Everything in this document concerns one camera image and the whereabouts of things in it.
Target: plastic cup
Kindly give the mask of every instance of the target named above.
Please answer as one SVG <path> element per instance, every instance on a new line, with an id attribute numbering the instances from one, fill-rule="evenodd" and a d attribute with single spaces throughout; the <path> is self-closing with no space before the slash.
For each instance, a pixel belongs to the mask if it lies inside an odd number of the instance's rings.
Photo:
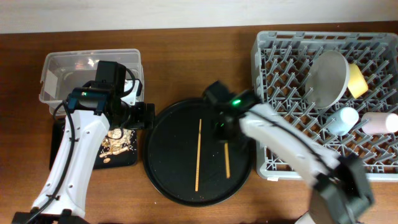
<path id="1" fill-rule="evenodd" d="M 347 134 L 358 122 L 359 114 L 354 108 L 344 107 L 328 117 L 326 122 L 329 122 L 333 118 L 335 121 L 328 126 L 328 130 L 332 134 L 342 136 Z"/>
<path id="2" fill-rule="evenodd" d="M 362 120 L 369 119 L 363 127 L 365 134 L 388 134 L 398 131 L 398 115 L 394 113 L 367 112 Z"/>

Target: transparent plastic container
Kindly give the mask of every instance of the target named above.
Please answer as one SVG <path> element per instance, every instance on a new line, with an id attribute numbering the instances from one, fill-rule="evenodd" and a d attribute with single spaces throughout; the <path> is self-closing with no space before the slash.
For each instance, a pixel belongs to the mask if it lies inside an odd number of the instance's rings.
<path id="1" fill-rule="evenodd" d="M 137 101 L 144 101 L 144 70 L 141 55 L 137 49 L 81 50 L 50 53 L 45 58 L 40 102 L 49 105 L 50 113 L 67 99 L 76 87 L 95 79 L 97 64 L 100 60 L 113 61 L 129 68 L 142 83 L 142 93 Z M 65 114 L 63 108 L 59 115 Z"/>

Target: wooden table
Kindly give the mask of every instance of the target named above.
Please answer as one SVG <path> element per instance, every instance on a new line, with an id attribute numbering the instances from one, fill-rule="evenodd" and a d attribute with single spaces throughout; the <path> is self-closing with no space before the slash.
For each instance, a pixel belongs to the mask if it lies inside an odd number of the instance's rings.
<path id="1" fill-rule="evenodd" d="M 216 80 L 234 91 L 250 88 L 250 50 L 261 30 L 398 33 L 398 22 L 0 35 L 0 223 L 10 223 L 16 211 L 28 212 L 49 174 L 53 121 L 38 99 L 48 53 L 139 49 L 145 101 L 155 103 L 158 113 L 173 102 L 200 96 Z M 396 222 L 398 184 L 372 187 L 376 205 L 361 221 Z M 136 166 L 93 172 L 85 218 L 91 223 L 273 223 L 301 216 L 309 193 L 302 181 L 269 182 L 253 170 L 229 200 L 186 207 L 156 191 L 140 160 Z"/>

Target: chopstick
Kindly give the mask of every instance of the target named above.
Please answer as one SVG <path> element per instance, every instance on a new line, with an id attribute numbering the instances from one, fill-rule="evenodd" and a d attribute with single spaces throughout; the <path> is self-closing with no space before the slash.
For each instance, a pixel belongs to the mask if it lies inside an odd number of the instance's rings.
<path id="1" fill-rule="evenodd" d="M 226 178 L 229 179 L 231 177 L 231 173 L 229 171 L 229 153 L 228 153 L 228 142 L 224 144 L 224 153 L 225 153 L 225 171 Z"/>
<path id="2" fill-rule="evenodd" d="M 196 192 L 199 189 L 200 135 L 201 135 L 201 119 L 199 120 L 198 154 L 197 154 L 197 177 L 196 177 L 196 180 L 195 180 L 195 191 Z"/>

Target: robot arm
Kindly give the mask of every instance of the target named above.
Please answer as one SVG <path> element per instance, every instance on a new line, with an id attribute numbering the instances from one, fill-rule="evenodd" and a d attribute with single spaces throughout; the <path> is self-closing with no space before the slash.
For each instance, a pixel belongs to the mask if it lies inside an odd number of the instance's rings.
<path id="1" fill-rule="evenodd" d="M 62 103 L 65 132 L 50 175 L 31 212 L 17 212 L 12 223 L 87 223 L 82 218 L 88 182 L 109 129 L 153 125 L 154 105 L 136 103 L 141 90 L 141 82 L 125 66 L 98 62 L 95 80 L 75 88 Z"/>
<path id="2" fill-rule="evenodd" d="M 373 203 L 362 160 L 340 156 L 291 126 L 269 105 L 260 104 L 250 91 L 230 93 L 220 82 L 204 92 L 220 115 L 215 135 L 234 141 L 240 133 L 253 138 L 288 162 L 312 189 L 310 209 L 297 224 L 351 224 Z"/>
<path id="3" fill-rule="evenodd" d="M 288 129 L 298 138 L 288 133 L 277 123 Z M 308 150 L 308 148 L 301 142 L 306 142 L 307 145 L 320 155 L 323 161 L 331 169 L 337 167 L 340 163 L 337 152 L 326 149 L 314 142 L 298 129 L 292 127 L 284 118 L 280 117 L 268 104 L 257 104 L 253 106 L 245 117 L 239 119 L 241 131 L 246 136 L 253 138 L 275 152 L 280 158 L 300 174 L 308 186 L 314 186 L 317 182 L 316 176 L 319 173 L 327 174 L 323 164 Z"/>
<path id="4" fill-rule="evenodd" d="M 60 215 L 64 209 L 68 209 L 72 215 L 83 218 L 88 182 L 98 149 L 108 133 L 109 122 L 104 114 L 98 116 L 92 111 L 76 110 L 71 116 L 75 127 L 75 139 L 78 141 L 75 141 L 67 175 L 58 191 L 59 199 L 54 200 L 42 214 Z M 44 188 L 32 208 L 42 207 L 49 199 L 48 195 L 53 194 L 65 167 L 71 144 L 70 139 L 71 127 L 69 120 L 66 119 L 65 132 L 57 157 Z"/>

